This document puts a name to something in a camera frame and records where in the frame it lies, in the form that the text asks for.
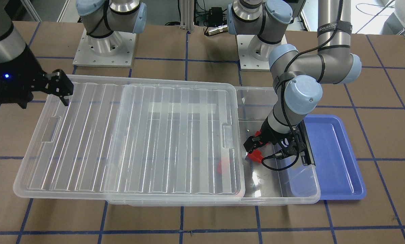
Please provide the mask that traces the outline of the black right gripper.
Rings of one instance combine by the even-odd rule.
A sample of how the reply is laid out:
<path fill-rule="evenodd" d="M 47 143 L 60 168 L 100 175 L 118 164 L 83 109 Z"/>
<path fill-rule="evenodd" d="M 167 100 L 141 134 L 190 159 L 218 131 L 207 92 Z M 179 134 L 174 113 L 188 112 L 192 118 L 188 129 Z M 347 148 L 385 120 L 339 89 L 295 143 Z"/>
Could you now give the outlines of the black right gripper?
<path fill-rule="evenodd" d="M 25 109 L 33 92 L 57 96 L 64 106 L 69 105 L 74 84 L 62 69 L 47 74 L 29 46 L 15 59 L 0 63 L 0 104 L 14 103 Z"/>

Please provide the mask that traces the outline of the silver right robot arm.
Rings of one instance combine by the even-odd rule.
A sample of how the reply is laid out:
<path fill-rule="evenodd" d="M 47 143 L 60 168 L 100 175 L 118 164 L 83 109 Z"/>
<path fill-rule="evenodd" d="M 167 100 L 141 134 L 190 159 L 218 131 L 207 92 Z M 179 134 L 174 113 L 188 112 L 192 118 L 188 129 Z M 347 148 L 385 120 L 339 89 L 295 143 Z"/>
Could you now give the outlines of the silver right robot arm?
<path fill-rule="evenodd" d="M 118 33 L 140 34 L 147 22 L 147 5 L 140 0 L 77 0 L 76 9 L 95 54 L 109 54 L 101 50 L 101 41 L 109 42 L 110 51 L 120 49 Z M 57 96 L 68 106 L 74 85 L 60 68 L 51 73 L 43 70 L 9 15 L 0 9 L 0 104 L 25 109 L 36 91 Z"/>

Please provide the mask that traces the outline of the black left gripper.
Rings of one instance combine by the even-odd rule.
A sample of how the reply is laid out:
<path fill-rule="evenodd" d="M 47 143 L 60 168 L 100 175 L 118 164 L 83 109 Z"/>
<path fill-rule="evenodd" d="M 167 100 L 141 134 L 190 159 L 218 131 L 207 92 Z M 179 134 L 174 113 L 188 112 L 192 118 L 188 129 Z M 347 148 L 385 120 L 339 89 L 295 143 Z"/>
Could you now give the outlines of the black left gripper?
<path fill-rule="evenodd" d="M 254 136 L 249 136 L 243 146 L 248 154 L 252 154 L 258 148 L 263 147 L 268 143 L 276 144 L 277 142 L 285 139 L 291 132 L 288 126 L 280 124 L 274 120 L 275 128 L 270 125 L 271 118 L 266 118 L 263 122 L 261 129 L 256 131 Z"/>

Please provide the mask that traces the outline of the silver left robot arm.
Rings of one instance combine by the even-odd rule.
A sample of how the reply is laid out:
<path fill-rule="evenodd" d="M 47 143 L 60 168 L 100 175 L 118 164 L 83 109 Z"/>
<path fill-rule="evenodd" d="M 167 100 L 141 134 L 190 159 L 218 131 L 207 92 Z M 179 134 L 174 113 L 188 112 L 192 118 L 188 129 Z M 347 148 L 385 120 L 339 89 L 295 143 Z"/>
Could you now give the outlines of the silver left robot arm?
<path fill-rule="evenodd" d="M 322 84 L 346 84 L 361 72 L 360 58 L 350 52 L 352 25 L 349 0 L 318 2 L 318 45 L 299 52 L 291 44 L 281 44 L 293 17 L 283 0 L 235 0 L 228 6 L 227 25 L 232 35 L 255 35 L 260 42 L 274 45 L 269 53 L 269 69 L 278 101 L 258 136 L 244 142 L 251 153 L 268 143 L 291 138 L 301 149 L 295 127 L 317 106 L 323 96 Z"/>

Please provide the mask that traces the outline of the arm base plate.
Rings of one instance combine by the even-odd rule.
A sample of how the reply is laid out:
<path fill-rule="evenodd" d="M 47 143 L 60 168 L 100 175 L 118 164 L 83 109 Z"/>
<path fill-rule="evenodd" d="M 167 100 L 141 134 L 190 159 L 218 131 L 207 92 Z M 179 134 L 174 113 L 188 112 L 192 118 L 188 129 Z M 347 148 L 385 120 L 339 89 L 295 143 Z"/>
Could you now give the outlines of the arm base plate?
<path fill-rule="evenodd" d="M 77 67 L 123 67 L 131 68 L 137 34 L 113 32 L 109 37 L 96 39 L 83 31 L 74 55 Z"/>
<path fill-rule="evenodd" d="M 269 72 L 269 54 L 277 46 L 286 44 L 283 37 L 280 43 L 271 45 L 261 42 L 256 35 L 237 35 L 237 50 L 241 71 Z"/>

